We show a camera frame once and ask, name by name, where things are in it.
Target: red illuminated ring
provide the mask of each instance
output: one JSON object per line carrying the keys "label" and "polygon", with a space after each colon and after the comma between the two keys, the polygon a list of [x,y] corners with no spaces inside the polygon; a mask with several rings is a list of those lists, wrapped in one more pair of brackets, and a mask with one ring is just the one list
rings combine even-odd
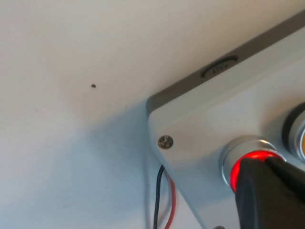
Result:
{"label": "red illuminated ring", "polygon": [[232,188],[233,192],[236,192],[236,189],[237,189],[240,163],[241,163],[242,159],[250,158],[250,159],[257,159],[260,161],[265,161],[268,157],[278,157],[280,159],[283,159],[278,154],[271,152],[271,151],[267,151],[267,150],[255,150],[253,152],[243,155],[240,159],[238,159],[238,161],[234,164],[234,166],[231,170],[231,175],[230,175],[230,183],[231,183],[231,188]]}

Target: metal screw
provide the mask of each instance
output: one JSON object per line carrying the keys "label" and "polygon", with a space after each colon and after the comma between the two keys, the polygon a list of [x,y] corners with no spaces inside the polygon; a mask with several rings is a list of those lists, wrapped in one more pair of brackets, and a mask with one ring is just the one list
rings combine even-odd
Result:
{"label": "metal screw", "polygon": [[164,135],[164,136],[160,137],[158,140],[158,146],[161,149],[171,148],[173,146],[173,138],[168,135]]}

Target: wire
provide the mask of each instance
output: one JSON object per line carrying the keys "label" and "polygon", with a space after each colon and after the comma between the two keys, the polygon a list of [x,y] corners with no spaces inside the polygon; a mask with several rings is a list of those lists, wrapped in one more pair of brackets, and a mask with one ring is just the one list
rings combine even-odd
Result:
{"label": "wire", "polygon": [[161,189],[161,178],[164,172],[164,166],[161,165],[158,176],[157,176],[157,189],[156,189],[156,203],[154,206],[154,215],[153,215],[153,229],[158,227],[158,214],[159,214],[159,204],[160,204],[160,189]]}
{"label": "wire", "polygon": [[[157,189],[156,189],[156,203],[155,203],[155,208],[154,208],[154,216],[153,216],[153,229],[157,229],[158,227],[158,214],[159,214],[159,204],[160,204],[160,189],[161,189],[161,178],[162,178],[162,174],[164,172],[164,166],[162,165],[159,169],[158,172],[158,177],[157,177]],[[165,226],[165,229],[169,229],[172,222],[173,222],[173,218],[175,216],[175,212],[176,212],[176,187],[175,184],[173,182],[173,180],[171,179],[170,176],[168,176],[169,181],[170,181],[170,185],[171,185],[171,193],[172,193],[172,209],[171,209],[171,213],[170,213],[170,217],[167,221],[167,224]]]}
{"label": "wire", "polygon": [[165,226],[165,229],[170,228],[170,226],[173,222],[173,218],[175,216],[175,212],[176,212],[176,187],[175,187],[175,183],[173,182],[171,177],[169,177],[169,179],[170,179],[171,191],[172,191],[172,210],[171,210],[170,217],[168,218],[167,224]]}

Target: black cable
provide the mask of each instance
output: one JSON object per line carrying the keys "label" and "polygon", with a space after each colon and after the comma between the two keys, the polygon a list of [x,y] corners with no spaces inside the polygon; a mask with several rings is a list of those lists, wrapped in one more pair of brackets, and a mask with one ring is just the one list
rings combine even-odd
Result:
{"label": "black cable", "polygon": [[164,166],[161,165],[159,172],[158,172],[158,177],[157,177],[156,204],[154,207],[154,215],[153,215],[153,229],[157,229],[157,227],[158,227],[160,189],[161,189],[161,178],[162,178],[163,171],[164,171]]}

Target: white control box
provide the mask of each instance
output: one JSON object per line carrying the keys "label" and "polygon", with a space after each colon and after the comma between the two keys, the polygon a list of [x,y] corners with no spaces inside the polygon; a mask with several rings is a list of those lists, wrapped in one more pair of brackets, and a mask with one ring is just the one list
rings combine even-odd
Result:
{"label": "white control box", "polygon": [[[289,34],[284,32],[287,25]],[[187,89],[174,85],[149,101],[153,149],[204,229],[239,228],[234,193],[219,169],[220,153],[230,141],[261,136],[288,162],[305,169],[284,148],[281,136],[287,115],[305,102],[304,26],[305,11],[270,30],[269,36],[278,36],[271,44],[258,37],[257,52],[246,56],[232,51],[189,76],[203,83],[189,86],[185,81]],[[236,63],[230,66],[233,57]],[[158,145],[164,135],[173,139],[168,149]]]}

